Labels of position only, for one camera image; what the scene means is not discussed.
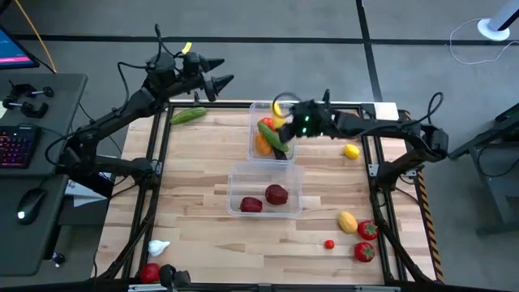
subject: cucumber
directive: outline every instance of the cucumber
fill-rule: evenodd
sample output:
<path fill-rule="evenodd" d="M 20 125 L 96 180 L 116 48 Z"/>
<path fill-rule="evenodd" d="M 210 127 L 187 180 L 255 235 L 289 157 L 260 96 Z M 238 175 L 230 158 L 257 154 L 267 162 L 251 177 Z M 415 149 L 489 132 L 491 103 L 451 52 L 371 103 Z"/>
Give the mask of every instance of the cucumber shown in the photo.
<path fill-rule="evenodd" d="M 274 148 L 280 149 L 282 152 L 289 151 L 289 145 L 283 144 L 279 140 L 279 135 L 275 131 L 270 130 L 266 123 L 258 122 L 258 130 Z"/>
<path fill-rule="evenodd" d="M 171 117 L 172 125 L 178 125 L 183 122 L 189 122 L 192 119 L 203 117 L 208 110 L 204 107 L 195 107 L 192 109 L 186 109 L 178 114 L 175 114 L 173 117 Z"/>

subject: keyboard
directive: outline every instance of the keyboard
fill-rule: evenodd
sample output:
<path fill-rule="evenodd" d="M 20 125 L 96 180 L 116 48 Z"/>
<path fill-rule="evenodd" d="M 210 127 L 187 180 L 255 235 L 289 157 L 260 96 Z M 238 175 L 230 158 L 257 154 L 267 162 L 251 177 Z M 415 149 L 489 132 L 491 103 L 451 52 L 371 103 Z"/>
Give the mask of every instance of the keyboard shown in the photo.
<path fill-rule="evenodd" d="M 39 127 L 0 126 L 0 168 L 28 168 L 40 134 Z"/>

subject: lemon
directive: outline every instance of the lemon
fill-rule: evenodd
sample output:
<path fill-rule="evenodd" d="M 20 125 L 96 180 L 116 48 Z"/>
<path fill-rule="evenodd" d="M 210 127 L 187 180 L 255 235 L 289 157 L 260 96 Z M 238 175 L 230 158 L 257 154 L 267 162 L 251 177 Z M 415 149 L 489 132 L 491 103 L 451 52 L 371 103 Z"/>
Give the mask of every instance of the lemon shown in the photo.
<path fill-rule="evenodd" d="M 351 159 L 357 159 L 360 157 L 360 150 L 358 150 L 357 146 L 355 145 L 347 144 L 344 147 L 344 155 Z"/>

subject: red tomato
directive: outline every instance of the red tomato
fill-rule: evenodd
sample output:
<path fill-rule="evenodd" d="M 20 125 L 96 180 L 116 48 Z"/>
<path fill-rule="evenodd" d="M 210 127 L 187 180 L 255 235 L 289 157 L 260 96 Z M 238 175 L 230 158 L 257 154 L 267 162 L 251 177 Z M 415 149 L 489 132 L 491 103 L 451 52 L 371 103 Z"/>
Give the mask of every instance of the red tomato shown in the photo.
<path fill-rule="evenodd" d="M 332 249 L 335 247 L 335 243 L 333 242 L 333 240 L 327 240 L 324 242 L 324 247 L 326 247 L 327 249 Z"/>
<path fill-rule="evenodd" d="M 161 266 L 159 264 L 151 263 L 143 266 L 143 269 L 140 270 L 139 278 L 141 283 L 143 284 L 151 284 L 154 282 L 158 282 L 159 279 L 159 270 Z"/>
<path fill-rule="evenodd" d="M 379 234 L 379 227 L 377 227 L 372 221 L 362 221 L 358 223 L 357 231 L 362 238 L 373 240 Z"/>
<path fill-rule="evenodd" d="M 354 249 L 355 258 L 363 263 L 369 263 L 375 257 L 375 248 L 370 243 L 357 243 Z"/>
<path fill-rule="evenodd" d="M 262 118 L 260 119 L 260 122 L 263 122 L 264 124 L 266 124 L 270 130 L 272 131 L 275 131 L 276 129 L 274 129 L 274 121 L 272 120 L 272 118 Z"/>

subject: monitor screen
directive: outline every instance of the monitor screen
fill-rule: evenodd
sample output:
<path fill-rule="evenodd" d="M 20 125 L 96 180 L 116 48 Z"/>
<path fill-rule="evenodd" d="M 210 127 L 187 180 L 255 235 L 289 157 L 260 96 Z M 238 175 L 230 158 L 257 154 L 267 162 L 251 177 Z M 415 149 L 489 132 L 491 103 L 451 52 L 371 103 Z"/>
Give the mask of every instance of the monitor screen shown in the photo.
<path fill-rule="evenodd" d="M 0 69 L 33 68 L 40 64 L 0 27 Z"/>

